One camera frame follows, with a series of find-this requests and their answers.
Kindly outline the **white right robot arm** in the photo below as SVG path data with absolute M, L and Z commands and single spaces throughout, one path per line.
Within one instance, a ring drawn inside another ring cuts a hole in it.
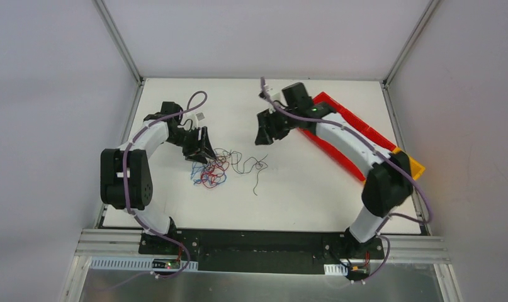
M 273 94 L 262 78 L 259 96 L 271 108 L 257 114 L 256 145 L 271 145 L 295 128 L 305 130 L 335 148 L 365 177 L 363 207 L 342 238 L 347 255 L 361 257 L 388 215 L 414 192 L 409 156 L 376 144 L 330 103 L 315 103 L 301 82 Z

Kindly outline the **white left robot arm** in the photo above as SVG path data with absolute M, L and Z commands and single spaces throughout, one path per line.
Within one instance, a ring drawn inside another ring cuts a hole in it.
M 154 185 L 149 159 L 164 143 L 181 148 L 185 160 L 201 164 L 215 159 L 207 126 L 199 126 L 199 114 L 183 123 L 182 107 L 164 101 L 160 111 L 147 115 L 142 127 L 117 148 L 100 155 L 100 196 L 104 204 L 134 217 L 145 233 L 156 236 L 154 245 L 163 254 L 178 249 L 174 221 L 152 203 Z

